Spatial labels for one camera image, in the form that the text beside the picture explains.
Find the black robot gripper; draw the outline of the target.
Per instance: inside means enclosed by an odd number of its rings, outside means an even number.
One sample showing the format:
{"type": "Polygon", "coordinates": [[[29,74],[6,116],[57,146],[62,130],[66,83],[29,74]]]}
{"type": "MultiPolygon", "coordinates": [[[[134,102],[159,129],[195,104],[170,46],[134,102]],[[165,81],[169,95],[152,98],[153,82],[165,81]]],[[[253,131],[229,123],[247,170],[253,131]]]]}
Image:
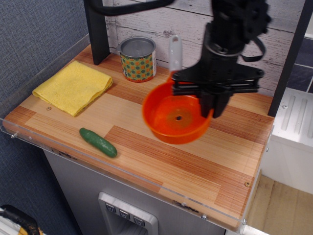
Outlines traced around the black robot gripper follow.
{"type": "Polygon", "coordinates": [[[264,71],[241,65],[238,58],[250,63],[261,60],[262,55],[242,55],[250,39],[242,39],[241,33],[241,27],[235,23],[225,26],[208,23],[199,61],[172,77],[173,95],[200,97],[201,116],[204,118],[211,110],[214,110],[213,118],[220,117],[233,93],[255,93],[259,89],[258,82],[265,75],[264,71]]]}

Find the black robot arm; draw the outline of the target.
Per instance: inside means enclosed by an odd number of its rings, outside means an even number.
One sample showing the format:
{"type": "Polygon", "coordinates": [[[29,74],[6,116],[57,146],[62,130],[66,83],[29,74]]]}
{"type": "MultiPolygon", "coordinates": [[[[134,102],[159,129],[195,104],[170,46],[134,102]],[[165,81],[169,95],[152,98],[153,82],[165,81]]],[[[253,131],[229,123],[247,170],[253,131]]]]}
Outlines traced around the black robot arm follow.
{"type": "Polygon", "coordinates": [[[259,35],[271,21],[264,0],[214,0],[213,21],[205,27],[201,57],[184,70],[174,73],[173,95],[194,95],[201,116],[218,118],[235,93],[256,93],[262,69],[238,64],[238,58],[256,62],[266,48],[259,35]]]}

